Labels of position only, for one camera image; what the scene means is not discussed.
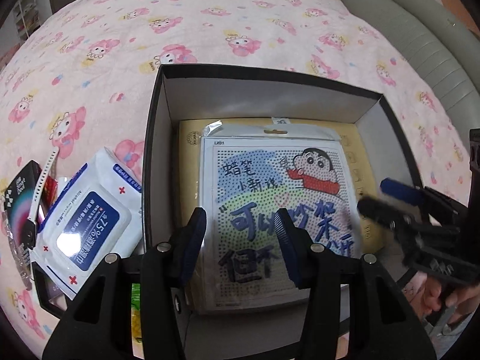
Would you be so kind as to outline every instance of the red shirt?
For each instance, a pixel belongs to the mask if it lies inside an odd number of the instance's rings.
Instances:
[[[292,180],[303,180],[303,187],[309,190],[331,193],[336,195],[340,190],[340,184],[330,180],[320,180],[318,178],[303,174],[299,175],[298,169],[287,169],[287,173]]]

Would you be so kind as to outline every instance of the dotted pattern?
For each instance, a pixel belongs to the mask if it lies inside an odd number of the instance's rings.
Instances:
[[[256,150],[228,150],[227,148],[215,148],[217,158],[218,183],[214,186],[217,189],[217,217],[214,223],[212,232],[214,239],[214,264],[216,269],[215,277],[215,302],[217,305],[225,305],[226,303],[239,303],[242,307],[248,307],[249,299],[257,299],[258,297],[266,297],[273,295],[281,295],[286,290],[295,288],[293,283],[289,280],[285,263],[283,261],[280,246],[278,244],[275,231],[268,234],[268,229],[261,230],[259,228],[259,215],[264,214],[264,218],[271,218],[272,214],[280,207],[296,210],[299,205],[304,204],[304,212],[308,218],[298,211],[295,225],[300,226],[302,221],[305,221],[305,229],[310,236],[315,239],[319,233],[319,222],[321,218],[315,217],[316,203],[319,200],[323,202],[332,202],[336,212],[332,215],[332,222],[339,230],[329,231],[330,240],[340,244],[341,238],[348,233],[352,234],[352,240],[356,241],[356,232],[351,229],[350,213],[351,207],[348,204],[348,191],[345,181],[345,173],[342,169],[340,156],[337,150],[330,148],[323,148],[330,157],[334,170],[337,174],[337,182],[340,185],[340,190],[337,195],[331,195],[325,192],[309,190],[303,188],[302,180],[292,180],[287,174],[288,169],[294,169],[293,157],[303,152],[303,149],[282,149],[275,151]],[[245,159],[251,160],[250,173],[254,172],[256,175],[252,176],[260,179],[260,187],[251,192],[251,189],[239,186],[243,182],[242,175],[235,175],[230,173],[225,175],[227,164],[237,162],[241,164]],[[267,185],[265,178],[274,177],[276,181],[275,186]],[[232,215],[233,211],[238,210],[245,205],[254,202],[256,207],[250,209],[252,224],[254,226],[255,237],[253,240],[248,240],[249,228],[245,230],[237,230],[232,224],[234,218],[245,218],[246,214]],[[326,234],[322,236],[320,242],[327,245],[328,239]],[[254,249],[256,251],[268,245],[273,246],[271,250],[270,259],[270,277],[265,278],[265,261],[260,261],[257,264],[257,271],[255,273],[241,275],[235,273],[235,277],[247,278],[249,276],[261,276],[260,280],[253,280],[246,283],[231,282],[229,279],[229,272],[227,265],[220,266],[218,262],[229,251],[241,251],[244,249]],[[335,247],[330,247],[334,252],[340,254],[340,250]],[[351,248],[353,257],[358,257]]]

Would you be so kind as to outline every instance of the bed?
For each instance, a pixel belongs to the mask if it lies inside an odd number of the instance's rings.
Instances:
[[[0,190],[30,159],[42,164],[54,146],[60,149],[57,176],[72,176],[106,146],[141,179],[157,70],[196,62],[285,69],[383,93],[423,184],[467,202],[469,154],[442,103],[405,57],[341,0],[77,0],[65,6],[0,76]],[[4,228],[0,254],[0,304],[40,356],[58,320],[32,302]]]

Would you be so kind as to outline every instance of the black watch face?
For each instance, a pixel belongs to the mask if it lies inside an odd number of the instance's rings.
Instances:
[[[22,228],[22,242],[28,247],[33,249],[35,246],[35,238],[37,236],[37,225],[27,219]]]

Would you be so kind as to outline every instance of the white watch strap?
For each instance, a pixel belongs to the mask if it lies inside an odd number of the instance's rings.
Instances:
[[[40,177],[37,180],[37,184],[35,185],[35,189],[33,190],[32,205],[30,206],[30,212],[28,212],[29,221],[37,221],[37,213],[38,208],[40,207],[40,198],[42,196],[42,191],[45,186],[45,182],[47,181],[47,176],[50,173],[50,169],[52,168],[52,164],[55,162],[58,153],[59,148],[55,147],[50,153],[50,156],[42,169],[42,173],[40,173]]]

